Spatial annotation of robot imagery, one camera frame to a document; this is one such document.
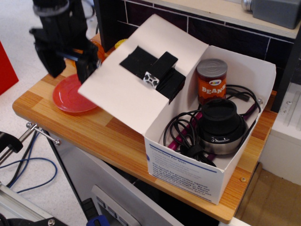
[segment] beans can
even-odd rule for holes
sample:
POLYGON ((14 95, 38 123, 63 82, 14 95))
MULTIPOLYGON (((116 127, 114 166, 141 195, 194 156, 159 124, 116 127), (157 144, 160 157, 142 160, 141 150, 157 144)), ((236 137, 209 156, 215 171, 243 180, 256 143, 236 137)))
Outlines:
POLYGON ((201 105, 226 97, 227 69, 226 62, 215 58, 201 60, 197 65, 198 101, 201 105))

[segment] black cable on floor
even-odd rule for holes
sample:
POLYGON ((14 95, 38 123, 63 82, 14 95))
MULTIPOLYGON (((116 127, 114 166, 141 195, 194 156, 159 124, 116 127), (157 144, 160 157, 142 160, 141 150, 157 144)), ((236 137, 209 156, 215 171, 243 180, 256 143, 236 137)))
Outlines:
MULTIPOLYGON (((29 143, 29 145, 28 145, 26 151, 25 151, 24 154, 23 154, 22 160, 23 160, 23 159, 26 159, 26 156, 28 155, 28 153, 29 153, 29 151, 30 151, 30 148, 31 148, 31 146, 32 146, 32 144, 33 144, 33 141, 34 141, 34 138, 36 137, 36 135, 37 135, 37 131, 35 131, 35 132, 33 133, 32 139, 31 139, 31 141, 30 141, 30 143, 29 143)), ((18 176, 18 174, 19 174, 19 172, 20 172, 20 169, 21 169, 23 163, 24 163, 23 161, 21 161, 21 162, 19 163, 18 168, 17 168, 17 170, 16 170, 16 172, 15 172, 13 178, 12 178, 11 181, 6 185, 6 187, 10 187, 10 186, 13 184, 13 182, 15 181, 15 179, 17 178, 17 176, 18 176)))

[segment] cardboard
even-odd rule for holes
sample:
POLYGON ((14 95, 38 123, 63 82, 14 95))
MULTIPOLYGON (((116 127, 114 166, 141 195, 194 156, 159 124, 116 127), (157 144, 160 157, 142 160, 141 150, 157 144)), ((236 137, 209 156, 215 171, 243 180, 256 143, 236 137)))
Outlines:
MULTIPOLYGON (((169 121, 198 107, 195 69, 205 58, 224 60, 228 64, 227 84, 248 87, 263 100, 262 108, 265 107, 276 76, 275 65, 208 46, 157 15, 151 16, 115 50, 81 86, 79 93, 144 136, 151 175, 218 204, 248 139, 237 153, 217 157, 216 168, 163 146, 163 132, 169 121), (137 46, 155 57, 168 51, 178 58, 175 69, 186 76, 186 81, 171 104, 119 65, 137 46)), ((238 113, 245 113, 253 104, 253 101, 233 101, 238 113)), ((250 126, 257 116, 260 114, 254 113, 247 124, 250 126)))

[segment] red object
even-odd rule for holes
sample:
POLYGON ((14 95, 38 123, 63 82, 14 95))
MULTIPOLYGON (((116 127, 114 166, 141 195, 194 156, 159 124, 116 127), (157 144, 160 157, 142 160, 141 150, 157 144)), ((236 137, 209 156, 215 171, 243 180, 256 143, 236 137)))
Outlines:
POLYGON ((19 79, 0 42, 0 95, 15 85, 19 79))
POLYGON ((85 112, 97 107, 78 93, 81 83, 77 74, 60 81, 53 90, 52 98, 55 105, 66 112, 85 112))

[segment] yellow object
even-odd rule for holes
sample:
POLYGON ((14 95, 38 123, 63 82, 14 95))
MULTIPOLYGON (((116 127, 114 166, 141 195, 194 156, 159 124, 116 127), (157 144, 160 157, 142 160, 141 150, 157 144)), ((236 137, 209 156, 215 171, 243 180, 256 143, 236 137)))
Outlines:
POLYGON ((120 41, 118 41, 116 44, 115 44, 115 48, 118 48, 123 42, 125 42, 127 39, 122 39, 120 41))

